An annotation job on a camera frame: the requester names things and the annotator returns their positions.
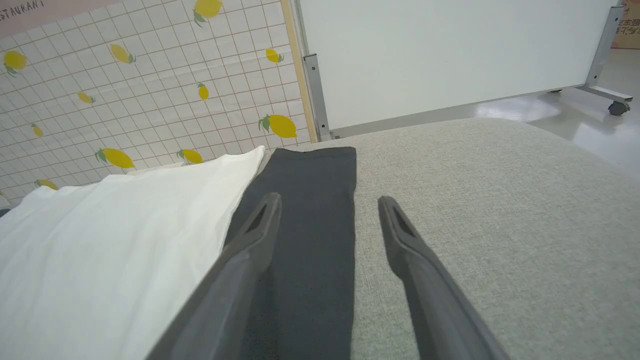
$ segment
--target grid pattern wall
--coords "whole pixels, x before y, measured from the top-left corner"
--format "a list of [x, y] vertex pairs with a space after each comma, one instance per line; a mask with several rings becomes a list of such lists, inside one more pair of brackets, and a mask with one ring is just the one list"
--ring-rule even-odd
[[[27, 59], [0, 76], [3, 196], [15, 204], [38, 181], [90, 184], [189, 150], [207, 161], [309, 142], [279, 0], [224, 0], [204, 22], [195, 3], [126, 0], [0, 40], [5, 62], [10, 51]], [[268, 115], [289, 118], [297, 137], [266, 129]]]

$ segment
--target white towel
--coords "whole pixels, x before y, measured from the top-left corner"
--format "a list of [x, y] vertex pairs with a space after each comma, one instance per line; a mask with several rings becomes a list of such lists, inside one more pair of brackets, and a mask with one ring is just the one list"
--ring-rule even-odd
[[219, 256], [263, 155], [30, 193], [0, 218], [0, 359], [144, 359]]

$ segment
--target gray upholstered table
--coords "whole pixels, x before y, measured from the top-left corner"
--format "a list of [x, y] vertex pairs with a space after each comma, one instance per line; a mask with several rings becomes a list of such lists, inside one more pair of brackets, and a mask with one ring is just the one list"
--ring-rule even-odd
[[416, 359], [377, 199], [396, 198], [512, 359], [640, 359], [640, 182], [536, 127], [470, 119], [353, 146], [353, 359]]

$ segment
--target whiteboard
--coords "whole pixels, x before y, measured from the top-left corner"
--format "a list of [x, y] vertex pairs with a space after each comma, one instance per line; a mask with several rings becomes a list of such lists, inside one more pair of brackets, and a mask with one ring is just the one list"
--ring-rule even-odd
[[585, 83], [617, 0], [300, 0], [330, 129]]

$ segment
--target caster wheel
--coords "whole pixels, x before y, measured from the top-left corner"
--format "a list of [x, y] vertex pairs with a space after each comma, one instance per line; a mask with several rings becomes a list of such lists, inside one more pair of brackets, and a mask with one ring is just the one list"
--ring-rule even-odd
[[629, 110], [631, 110], [631, 107], [624, 102], [614, 101], [613, 104], [609, 105], [609, 113], [614, 116], [620, 116]]

